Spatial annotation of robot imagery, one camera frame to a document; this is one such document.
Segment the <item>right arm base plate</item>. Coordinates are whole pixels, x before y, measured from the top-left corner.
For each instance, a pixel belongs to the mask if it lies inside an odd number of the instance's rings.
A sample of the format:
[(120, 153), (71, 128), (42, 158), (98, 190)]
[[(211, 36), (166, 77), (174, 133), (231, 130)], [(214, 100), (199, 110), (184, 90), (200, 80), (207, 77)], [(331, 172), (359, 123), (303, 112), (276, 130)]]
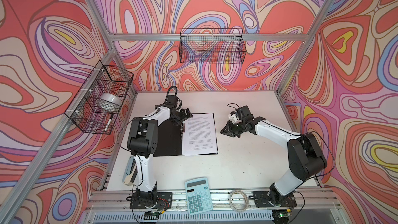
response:
[(248, 197), (254, 200), (256, 207), (295, 208), (297, 203), (293, 193), (286, 196), (279, 195), (276, 191), (254, 191)]

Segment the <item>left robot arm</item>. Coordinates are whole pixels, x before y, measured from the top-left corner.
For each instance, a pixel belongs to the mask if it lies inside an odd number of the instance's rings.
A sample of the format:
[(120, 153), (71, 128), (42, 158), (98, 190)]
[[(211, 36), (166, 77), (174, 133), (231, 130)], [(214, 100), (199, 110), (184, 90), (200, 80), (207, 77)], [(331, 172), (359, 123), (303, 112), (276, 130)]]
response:
[(159, 126), (165, 121), (177, 127), (192, 118), (190, 110), (182, 108), (182, 100), (177, 96), (176, 86), (169, 87), (165, 101), (156, 105), (154, 111), (142, 117), (134, 117), (127, 139), (127, 149), (134, 156), (140, 168), (138, 178), (141, 180), (136, 187), (133, 198), (155, 202), (158, 200), (157, 182), (151, 172), (151, 158), (156, 151), (159, 137)]

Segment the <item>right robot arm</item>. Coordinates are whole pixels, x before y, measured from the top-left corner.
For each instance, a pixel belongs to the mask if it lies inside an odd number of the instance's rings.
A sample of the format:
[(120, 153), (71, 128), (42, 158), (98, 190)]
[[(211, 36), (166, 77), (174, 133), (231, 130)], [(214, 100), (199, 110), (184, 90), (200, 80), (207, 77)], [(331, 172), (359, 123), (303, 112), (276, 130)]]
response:
[(265, 197), (271, 205), (278, 206), (308, 179), (324, 170), (328, 162), (316, 137), (300, 134), (276, 126), (263, 117), (254, 117), (248, 106), (236, 108), (221, 134), (240, 138), (245, 132), (267, 138), (287, 150), (289, 170), (269, 187)]

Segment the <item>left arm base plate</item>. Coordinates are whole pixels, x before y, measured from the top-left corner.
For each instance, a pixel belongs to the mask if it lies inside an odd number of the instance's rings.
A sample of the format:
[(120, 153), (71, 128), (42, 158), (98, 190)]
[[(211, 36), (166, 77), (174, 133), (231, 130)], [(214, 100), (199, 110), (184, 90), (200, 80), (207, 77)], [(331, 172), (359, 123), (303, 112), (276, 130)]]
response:
[(126, 198), (130, 202), (130, 209), (158, 209), (167, 210), (172, 207), (172, 192), (144, 192), (138, 191)]

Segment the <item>white folder black inside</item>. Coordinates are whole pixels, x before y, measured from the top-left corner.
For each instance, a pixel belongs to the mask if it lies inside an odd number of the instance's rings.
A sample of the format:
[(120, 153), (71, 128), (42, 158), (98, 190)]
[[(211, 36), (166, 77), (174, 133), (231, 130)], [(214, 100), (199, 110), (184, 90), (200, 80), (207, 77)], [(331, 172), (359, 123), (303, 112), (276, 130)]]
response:
[(183, 156), (181, 125), (173, 125), (167, 120), (159, 126), (159, 143), (154, 156)]

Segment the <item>printed paper stack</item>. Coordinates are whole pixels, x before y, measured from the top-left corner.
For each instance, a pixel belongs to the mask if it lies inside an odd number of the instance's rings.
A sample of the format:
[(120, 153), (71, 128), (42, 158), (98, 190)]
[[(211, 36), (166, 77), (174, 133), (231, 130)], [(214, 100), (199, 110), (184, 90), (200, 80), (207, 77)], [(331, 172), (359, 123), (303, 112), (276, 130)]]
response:
[(186, 124), (182, 140), (184, 156), (216, 155), (218, 144), (213, 113), (193, 114)]

